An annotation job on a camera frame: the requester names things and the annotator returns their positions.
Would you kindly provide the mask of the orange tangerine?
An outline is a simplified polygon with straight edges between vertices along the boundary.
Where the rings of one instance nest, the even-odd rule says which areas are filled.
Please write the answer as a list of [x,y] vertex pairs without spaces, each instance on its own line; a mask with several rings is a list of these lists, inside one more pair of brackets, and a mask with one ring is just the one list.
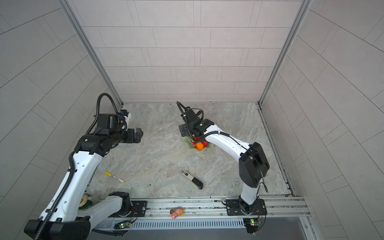
[[204,149],[204,144],[203,143],[196,143],[196,148],[198,149],[198,150],[203,150]]

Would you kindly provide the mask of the red grape bunch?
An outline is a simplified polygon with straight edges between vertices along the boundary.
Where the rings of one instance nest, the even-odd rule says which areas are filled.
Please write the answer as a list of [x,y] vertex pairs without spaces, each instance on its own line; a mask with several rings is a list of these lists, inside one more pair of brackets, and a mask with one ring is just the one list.
[[[198,141],[200,138],[196,138],[196,137],[193,137],[192,139],[191,139],[191,142],[193,143],[193,147],[194,148],[196,148],[196,141]],[[203,140],[203,141],[201,141],[200,143],[203,143],[204,144],[204,146],[205,146],[205,148],[206,147],[208,147],[209,146],[209,142],[207,142],[207,141],[205,141],[205,140]]]

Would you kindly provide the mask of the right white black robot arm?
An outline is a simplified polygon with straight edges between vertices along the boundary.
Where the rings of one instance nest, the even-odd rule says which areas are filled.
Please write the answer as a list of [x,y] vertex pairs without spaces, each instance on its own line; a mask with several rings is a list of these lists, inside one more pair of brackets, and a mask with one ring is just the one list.
[[184,124],[179,126],[181,135],[190,138],[198,149],[208,143],[213,144],[230,156],[239,164],[239,176],[243,181],[243,189],[239,196],[239,208],[244,215],[266,215],[259,190],[265,186],[264,178],[270,169],[265,152],[259,143],[249,144],[236,139],[222,131],[209,119],[204,118],[204,111],[185,107],[180,102],[177,106],[181,112]]

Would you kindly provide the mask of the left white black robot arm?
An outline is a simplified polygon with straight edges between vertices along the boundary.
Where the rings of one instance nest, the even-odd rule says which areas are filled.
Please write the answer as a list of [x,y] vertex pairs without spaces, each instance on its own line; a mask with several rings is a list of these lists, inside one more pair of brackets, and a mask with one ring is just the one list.
[[83,194],[103,157],[120,143],[139,143],[140,128],[110,135],[84,135],[69,155],[70,167],[52,201],[24,232],[34,240],[85,240],[91,230],[113,214],[126,217],[132,212],[129,193],[113,192],[89,210],[79,213]]

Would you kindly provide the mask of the green scalloped fruit bowl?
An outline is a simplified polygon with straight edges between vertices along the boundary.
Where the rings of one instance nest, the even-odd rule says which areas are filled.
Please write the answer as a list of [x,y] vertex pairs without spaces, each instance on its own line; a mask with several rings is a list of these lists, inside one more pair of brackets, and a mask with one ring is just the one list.
[[[198,150],[197,148],[193,147],[193,143],[191,142],[191,138],[190,137],[182,137],[182,142],[185,144],[187,149]],[[213,147],[214,147],[214,144],[210,143],[209,146],[204,148],[204,149],[210,149],[210,148],[213,148]]]

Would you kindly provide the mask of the pink toy fruit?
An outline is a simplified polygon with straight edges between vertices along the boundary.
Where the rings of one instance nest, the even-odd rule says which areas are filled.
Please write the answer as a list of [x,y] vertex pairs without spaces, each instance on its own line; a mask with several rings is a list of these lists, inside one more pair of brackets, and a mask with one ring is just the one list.
[[173,220],[179,216],[182,216],[184,213],[185,213],[185,209],[182,207],[176,207],[176,208],[172,208],[170,210],[170,215],[171,215]]

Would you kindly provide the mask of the yellow white marker pen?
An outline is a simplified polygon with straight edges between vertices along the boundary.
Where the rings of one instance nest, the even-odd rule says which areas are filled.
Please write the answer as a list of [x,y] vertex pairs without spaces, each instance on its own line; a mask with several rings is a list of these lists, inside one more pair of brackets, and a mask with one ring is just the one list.
[[125,181],[124,181],[123,179],[121,179],[121,178],[119,178],[119,177],[117,177],[117,176],[111,174],[110,172],[104,172],[104,173],[105,173],[107,176],[112,177],[112,178],[118,180],[118,181],[121,182],[121,183],[125,183]]

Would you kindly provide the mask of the white black handheld device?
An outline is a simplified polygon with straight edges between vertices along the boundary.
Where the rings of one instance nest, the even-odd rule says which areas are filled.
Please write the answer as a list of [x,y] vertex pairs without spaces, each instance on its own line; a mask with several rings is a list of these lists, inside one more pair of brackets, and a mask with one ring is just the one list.
[[186,172],[185,170],[181,171],[181,176],[189,183],[191,184],[194,188],[196,188],[198,191],[203,191],[204,189],[204,184],[191,175],[190,173]]

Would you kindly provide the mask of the left green circuit board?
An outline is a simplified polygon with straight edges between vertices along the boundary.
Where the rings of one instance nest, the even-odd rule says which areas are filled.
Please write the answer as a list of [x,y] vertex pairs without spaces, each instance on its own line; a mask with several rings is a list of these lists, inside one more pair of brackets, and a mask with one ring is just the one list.
[[124,221],[124,222],[117,223],[117,224],[114,226],[114,229],[115,229],[115,230],[128,229],[128,228],[130,228],[131,225],[132,225],[131,222],[129,222],[129,221]]

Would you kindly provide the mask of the green circuit board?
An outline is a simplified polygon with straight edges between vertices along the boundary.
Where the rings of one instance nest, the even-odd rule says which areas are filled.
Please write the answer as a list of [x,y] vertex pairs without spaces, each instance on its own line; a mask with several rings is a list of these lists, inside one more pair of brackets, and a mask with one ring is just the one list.
[[259,219],[243,219],[243,222],[248,234],[256,233],[261,225]]
[[124,221],[124,222],[117,223],[117,224],[114,226],[114,229],[115,229],[115,230],[128,229],[128,228],[130,228],[131,225],[132,225],[131,222],[129,222],[129,221]]

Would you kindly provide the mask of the right green circuit board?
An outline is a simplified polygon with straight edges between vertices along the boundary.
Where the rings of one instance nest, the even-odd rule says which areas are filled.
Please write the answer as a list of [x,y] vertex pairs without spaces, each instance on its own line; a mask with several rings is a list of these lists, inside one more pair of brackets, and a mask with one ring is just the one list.
[[261,225],[259,219],[243,219],[243,222],[248,234],[256,233]]

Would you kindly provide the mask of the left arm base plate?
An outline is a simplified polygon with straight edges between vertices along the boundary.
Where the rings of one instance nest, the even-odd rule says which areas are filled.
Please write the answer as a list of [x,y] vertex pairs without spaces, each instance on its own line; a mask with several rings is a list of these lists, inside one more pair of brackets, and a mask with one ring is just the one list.
[[108,196],[118,196],[122,198],[121,209],[110,217],[144,217],[147,208],[147,201],[132,201],[127,192],[112,192]]

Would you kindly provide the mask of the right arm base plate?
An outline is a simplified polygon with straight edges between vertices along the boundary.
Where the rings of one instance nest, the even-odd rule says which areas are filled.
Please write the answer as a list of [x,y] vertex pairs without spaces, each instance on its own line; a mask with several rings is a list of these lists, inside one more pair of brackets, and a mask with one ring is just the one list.
[[242,207],[242,202],[239,199],[227,199],[226,207],[228,216],[266,216],[268,214],[263,199],[257,199],[249,213],[245,211],[245,207]]

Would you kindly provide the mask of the aluminium mounting rail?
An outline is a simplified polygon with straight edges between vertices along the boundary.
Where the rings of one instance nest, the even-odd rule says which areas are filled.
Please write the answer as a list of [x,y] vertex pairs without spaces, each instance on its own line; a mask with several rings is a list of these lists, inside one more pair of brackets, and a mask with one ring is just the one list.
[[291,195],[264,195],[259,199],[265,201],[268,214],[266,216],[228,216],[226,200],[238,197],[190,197],[190,198],[144,198],[132,201],[147,201],[144,217],[139,220],[170,220],[170,210],[176,207],[185,209],[178,217],[182,219],[225,219],[225,218],[256,218],[256,217],[308,217],[309,208],[302,197]]

